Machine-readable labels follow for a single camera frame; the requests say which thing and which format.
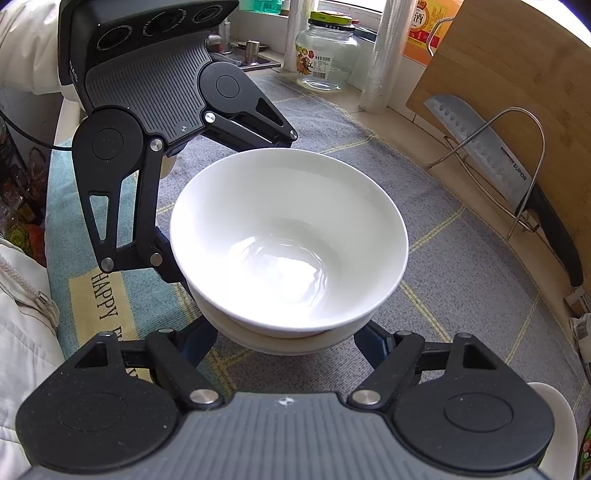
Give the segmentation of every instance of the gray checkered tablecloth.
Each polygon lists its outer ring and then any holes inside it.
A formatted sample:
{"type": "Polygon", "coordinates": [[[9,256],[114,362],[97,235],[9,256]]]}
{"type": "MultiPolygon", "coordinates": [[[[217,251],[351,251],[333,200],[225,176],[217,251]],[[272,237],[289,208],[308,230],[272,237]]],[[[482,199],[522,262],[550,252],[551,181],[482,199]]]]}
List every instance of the gray checkered tablecloth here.
{"type": "MultiPolygon", "coordinates": [[[[299,133],[297,148],[331,155],[379,183],[402,213],[410,241],[400,288],[375,321],[390,331],[412,330],[450,342],[472,332],[526,381],[558,388],[582,427],[591,407],[577,353],[518,258],[489,226],[398,151],[346,113],[277,73],[253,77],[299,133]]],[[[184,185],[232,152],[196,138],[160,184],[158,224],[184,185]]],[[[304,357],[252,352],[220,337],[206,371],[228,395],[243,390],[338,390],[348,393],[371,367],[353,339],[304,357]]]]}
{"type": "MultiPolygon", "coordinates": [[[[295,147],[360,169],[400,209],[411,245],[408,268],[375,321],[392,332],[412,330],[430,341],[449,342],[456,332],[475,334],[526,381],[558,388],[583,428],[591,389],[577,353],[504,240],[436,179],[334,105],[275,72],[252,79],[298,131],[295,147]]],[[[158,193],[157,223],[165,233],[182,188],[201,169],[231,153],[198,137],[179,154],[158,193]]],[[[129,217],[127,233],[134,194],[135,179],[130,177],[120,208],[120,215],[129,217]]],[[[67,152],[53,152],[47,212],[51,293],[61,310],[59,340],[67,356],[101,330],[115,329],[122,338],[135,339],[160,327],[182,328],[199,314],[182,287],[165,284],[152,270],[108,275],[117,317],[105,317],[85,300],[94,299],[92,278],[100,272],[67,152]]],[[[220,335],[202,371],[225,395],[237,389],[347,394],[371,367],[352,338],[313,355],[281,357],[247,350],[220,335]]]]}

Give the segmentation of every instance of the white jacket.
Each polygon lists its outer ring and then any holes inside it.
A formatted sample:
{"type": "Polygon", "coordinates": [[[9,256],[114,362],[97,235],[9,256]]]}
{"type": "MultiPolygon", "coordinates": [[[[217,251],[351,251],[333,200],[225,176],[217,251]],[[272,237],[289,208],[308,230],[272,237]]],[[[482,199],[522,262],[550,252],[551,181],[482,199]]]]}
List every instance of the white jacket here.
{"type": "Polygon", "coordinates": [[[18,407],[64,356],[56,338],[57,310],[48,316],[13,278],[48,297],[46,269],[3,239],[0,255],[0,479],[15,480],[29,468],[15,431],[18,407]],[[11,268],[18,276],[7,274],[11,268]]]}
{"type": "Polygon", "coordinates": [[[59,0],[12,0],[0,12],[0,88],[62,92],[78,101],[73,85],[64,88],[57,74],[59,0]]]}

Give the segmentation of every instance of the white ceramic bowl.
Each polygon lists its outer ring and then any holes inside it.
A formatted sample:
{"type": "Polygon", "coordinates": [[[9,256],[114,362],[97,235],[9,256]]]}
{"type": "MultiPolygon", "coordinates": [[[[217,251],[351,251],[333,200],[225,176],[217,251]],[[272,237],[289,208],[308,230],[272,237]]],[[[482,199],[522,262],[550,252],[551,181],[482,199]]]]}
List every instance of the white ceramic bowl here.
{"type": "Polygon", "coordinates": [[[202,170],[176,201],[170,240],[204,299],[278,338],[369,320],[408,258],[404,221],[373,180],[292,148],[245,151],[202,170]]]}
{"type": "Polygon", "coordinates": [[[195,302],[218,332],[236,342],[238,345],[268,355],[296,356],[321,352],[332,346],[344,342],[347,338],[361,330],[367,320],[361,319],[348,323],[342,327],[326,330],[315,335],[302,338],[277,338],[253,332],[244,328],[240,323],[232,320],[220,309],[215,308],[205,300],[196,290],[189,286],[195,302]]]}

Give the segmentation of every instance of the kitchen knife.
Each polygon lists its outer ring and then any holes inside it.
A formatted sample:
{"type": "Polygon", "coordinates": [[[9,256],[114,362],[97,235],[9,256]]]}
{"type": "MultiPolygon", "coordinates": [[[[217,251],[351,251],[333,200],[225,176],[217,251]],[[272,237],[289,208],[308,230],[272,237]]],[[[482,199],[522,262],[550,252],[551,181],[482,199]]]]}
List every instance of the kitchen knife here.
{"type": "MultiPolygon", "coordinates": [[[[457,142],[464,141],[486,123],[468,103],[454,95],[432,96],[425,101],[425,106],[457,142]]],[[[532,177],[509,147],[488,127],[464,149],[517,214],[532,177]]],[[[537,214],[550,246],[569,275],[571,285],[582,285],[583,268],[577,248],[538,185],[534,185],[525,209],[537,214]]]]}

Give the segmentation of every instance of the wooden cutting board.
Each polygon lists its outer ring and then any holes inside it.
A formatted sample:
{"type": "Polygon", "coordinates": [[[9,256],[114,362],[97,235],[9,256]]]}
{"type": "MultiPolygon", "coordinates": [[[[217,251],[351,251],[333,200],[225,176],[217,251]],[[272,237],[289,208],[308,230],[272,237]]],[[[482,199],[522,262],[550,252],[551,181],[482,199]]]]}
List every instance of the wooden cutting board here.
{"type": "MultiPolygon", "coordinates": [[[[407,102],[447,133],[423,105],[438,93],[457,95],[485,119],[509,106],[540,119],[547,156],[539,184],[577,246],[591,292],[591,48],[521,0],[465,0],[407,102]]],[[[493,127],[533,173],[541,141],[532,120],[509,113],[493,127]]]]}

